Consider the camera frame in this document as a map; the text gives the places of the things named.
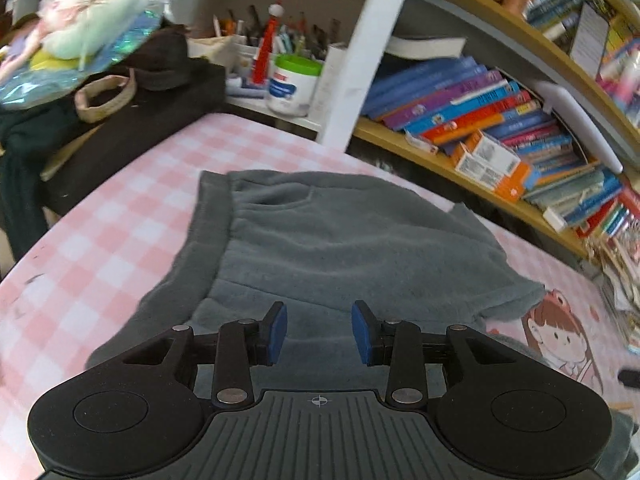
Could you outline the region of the grey fleece garment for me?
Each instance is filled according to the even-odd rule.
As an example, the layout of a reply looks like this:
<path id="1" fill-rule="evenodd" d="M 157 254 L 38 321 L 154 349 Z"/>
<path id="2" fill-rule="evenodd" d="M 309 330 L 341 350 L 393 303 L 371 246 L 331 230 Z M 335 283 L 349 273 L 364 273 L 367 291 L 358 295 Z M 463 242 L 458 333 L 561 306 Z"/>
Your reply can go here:
<path id="1" fill-rule="evenodd" d="M 543 296 L 462 206 L 442 211 L 366 176 L 206 172 L 170 272 L 90 363 L 172 324 L 207 332 L 282 301 L 288 338 L 278 365 L 256 373 L 257 387 L 378 388 L 383 371 L 360 363 L 350 331 L 354 301 L 438 333 L 512 321 Z"/>

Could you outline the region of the pink checkered table mat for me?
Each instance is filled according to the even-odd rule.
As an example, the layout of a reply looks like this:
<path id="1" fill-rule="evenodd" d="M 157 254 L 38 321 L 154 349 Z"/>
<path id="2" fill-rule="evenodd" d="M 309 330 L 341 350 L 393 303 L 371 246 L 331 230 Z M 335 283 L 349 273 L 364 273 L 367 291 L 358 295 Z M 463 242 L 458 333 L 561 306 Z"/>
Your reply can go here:
<path id="1" fill-rule="evenodd" d="M 204 170 L 335 171 L 372 167 L 292 134 L 208 115 L 157 145 L 66 214 L 1 284 L 1 474 L 42 468 L 27 416 L 43 393 L 80 373 L 186 239 Z"/>

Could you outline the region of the orange white carton box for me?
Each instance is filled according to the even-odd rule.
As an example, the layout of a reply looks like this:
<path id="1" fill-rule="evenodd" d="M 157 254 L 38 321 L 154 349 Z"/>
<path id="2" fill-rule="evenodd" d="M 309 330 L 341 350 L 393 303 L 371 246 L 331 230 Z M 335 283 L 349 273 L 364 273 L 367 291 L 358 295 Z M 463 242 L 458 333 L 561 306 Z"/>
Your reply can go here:
<path id="1" fill-rule="evenodd" d="M 480 130 L 460 142 L 450 158 L 458 174 L 509 203 L 523 196 L 532 174 L 529 164 L 514 151 Z"/>

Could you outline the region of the purple book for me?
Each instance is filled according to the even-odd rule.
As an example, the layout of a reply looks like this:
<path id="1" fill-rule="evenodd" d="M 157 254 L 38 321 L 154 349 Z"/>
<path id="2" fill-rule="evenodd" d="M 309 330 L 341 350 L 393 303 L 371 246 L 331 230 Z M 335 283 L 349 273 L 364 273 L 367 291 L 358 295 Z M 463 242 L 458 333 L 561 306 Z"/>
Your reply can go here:
<path id="1" fill-rule="evenodd" d="M 462 99 L 467 94 L 475 91 L 486 90 L 494 84 L 501 84 L 503 76 L 498 70 L 490 70 L 470 79 L 460 81 L 442 90 L 438 90 L 428 96 L 422 96 L 407 105 L 399 107 L 390 114 L 378 118 L 378 122 L 387 128 L 398 129 L 409 125 L 428 113 L 434 113 L 452 102 Z"/>

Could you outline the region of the pile of papers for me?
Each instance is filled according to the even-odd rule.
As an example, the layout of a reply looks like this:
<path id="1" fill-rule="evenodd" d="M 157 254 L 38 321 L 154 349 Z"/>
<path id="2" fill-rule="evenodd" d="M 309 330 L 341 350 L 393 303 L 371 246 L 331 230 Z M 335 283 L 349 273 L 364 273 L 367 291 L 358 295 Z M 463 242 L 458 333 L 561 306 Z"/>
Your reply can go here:
<path id="1" fill-rule="evenodd" d="M 601 269 L 597 283 L 624 347 L 639 353 L 639 232 L 628 229 L 588 242 Z"/>

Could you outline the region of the red orange book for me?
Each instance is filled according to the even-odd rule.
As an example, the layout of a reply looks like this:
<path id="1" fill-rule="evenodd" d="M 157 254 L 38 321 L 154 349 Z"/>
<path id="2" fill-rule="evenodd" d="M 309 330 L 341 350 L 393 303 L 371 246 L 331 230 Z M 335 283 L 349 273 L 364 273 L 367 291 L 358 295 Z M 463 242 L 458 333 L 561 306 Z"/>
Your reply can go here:
<path id="1" fill-rule="evenodd" d="M 532 100 L 528 91 L 520 91 L 498 102 L 488 104 L 466 113 L 456 119 L 445 122 L 431 130 L 416 133 L 416 136 L 436 146 L 444 145 L 473 133 L 498 126 L 512 118 L 536 110 L 537 103 Z"/>

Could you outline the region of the white jar green lid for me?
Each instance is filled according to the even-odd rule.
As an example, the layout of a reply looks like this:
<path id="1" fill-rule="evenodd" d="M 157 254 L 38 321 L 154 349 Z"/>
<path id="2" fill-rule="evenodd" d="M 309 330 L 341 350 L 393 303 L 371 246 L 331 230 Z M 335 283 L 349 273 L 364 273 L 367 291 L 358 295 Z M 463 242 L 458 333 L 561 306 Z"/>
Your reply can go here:
<path id="1" fill-rule="evenodd" d="M 269 78 L 266 104 L 277 114 L 305 117 L 323 64 L 295 54 L 280 54 Z"/>

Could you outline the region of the white flat tablet device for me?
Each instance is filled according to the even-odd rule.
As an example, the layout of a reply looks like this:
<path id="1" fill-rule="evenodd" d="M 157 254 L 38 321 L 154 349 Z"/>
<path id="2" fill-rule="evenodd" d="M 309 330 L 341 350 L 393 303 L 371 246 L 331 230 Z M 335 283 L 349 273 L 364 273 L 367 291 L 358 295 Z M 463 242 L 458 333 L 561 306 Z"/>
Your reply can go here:
<path id="1" fill-rule="evenodd" d="M 542 80 L 534 80 L 532 86 L 544 101 L 542 108 L 546 113 L 555 112 L 582 141 L 582 145 L 590 151 L 591 155 L 614 174 L 623 173 L 622 162 L 570 92 L 558 84 Z"/>

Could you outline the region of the wooden bookshelf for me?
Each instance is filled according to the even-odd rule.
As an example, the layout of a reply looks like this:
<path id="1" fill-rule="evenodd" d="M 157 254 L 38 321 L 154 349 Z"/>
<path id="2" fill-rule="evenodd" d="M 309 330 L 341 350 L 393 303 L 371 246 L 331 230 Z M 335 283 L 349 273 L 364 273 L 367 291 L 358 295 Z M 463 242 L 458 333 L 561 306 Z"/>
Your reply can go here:
<path id="1" fill-rule="evenodd" d="M 568 137 L 552 150 L 574 151 L 582 158 L 582 166 L 570 170 L 571 176 L 598 165 L 613 166 L 614 162 L 622 162 L 624 172 L 631 172 L 639 166 L 638 129 L 565 53 L 492 0 L 421 1 L 431 6 L 436 18 L 445 25 L 461 30 L 477 61 L 508 78 L 492 90 L 493 101 L 448 122 L 422 129 L 416 136 L 395 132 L 365 117 L 358 120 L 352 134 L 454 182 L 552 238 L 574 255 L 587 257 L 584 240 L 572 229 L 556 230 L 539 208 L 509 191 L 491 190 L 462 174 L 454 166 L 461 151 L 455 148 L 451 155 L 446 155 L 442 149 L 490 127 L 524 122 L 541 113 L 553 115 Z"/>

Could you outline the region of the pen holder with pens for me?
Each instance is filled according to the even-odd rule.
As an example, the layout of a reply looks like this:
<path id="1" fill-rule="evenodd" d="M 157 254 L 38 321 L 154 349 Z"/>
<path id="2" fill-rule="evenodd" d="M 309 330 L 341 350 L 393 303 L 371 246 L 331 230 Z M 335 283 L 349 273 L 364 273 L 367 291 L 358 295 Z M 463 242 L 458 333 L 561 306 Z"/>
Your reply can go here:
<path id="1" fill-rule="evenodd" d="M 254 4 L 247 8 L 247 19 L 240 20 L 229 9 L 228 18 L 213 18 L 215 39 L 231 37 L 233 61 L 231 73 L 250 79 L 258 60 L 262 42 L 269 26 L 269 18 L 259 16 Z M 297 14 L 283 15 L 273 32 L 269 50 L 270 63 L 280 54 L 292 54 L 302 58 L 323 62 L 331 44 L 338 44 L 342 36 L 342 21 L 329 18 L 317 23 L 299 11 Z"/>

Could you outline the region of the iridescent plush toy bag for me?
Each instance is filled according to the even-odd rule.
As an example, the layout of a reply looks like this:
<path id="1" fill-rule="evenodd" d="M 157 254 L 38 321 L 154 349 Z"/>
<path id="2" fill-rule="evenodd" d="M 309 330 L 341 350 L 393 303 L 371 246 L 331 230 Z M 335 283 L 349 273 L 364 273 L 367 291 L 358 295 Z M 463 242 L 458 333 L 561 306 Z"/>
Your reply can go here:
<path id="1" fill-rule="evenodd" d="M 40 0 L 1 40 L 1 106 L 55 101 L 137 50 L 160 27 L 163 0 Z"/>

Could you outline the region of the white shelf post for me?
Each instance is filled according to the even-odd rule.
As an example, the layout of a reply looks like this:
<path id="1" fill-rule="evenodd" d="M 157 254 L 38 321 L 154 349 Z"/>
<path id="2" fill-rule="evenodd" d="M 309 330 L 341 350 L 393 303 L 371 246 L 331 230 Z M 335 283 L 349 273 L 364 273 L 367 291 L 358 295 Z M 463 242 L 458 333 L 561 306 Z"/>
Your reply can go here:
<path id="1" fill-rule="evenodd" d="M 346 151 L 405 0 L 364 0 L 316 141 Z"/>

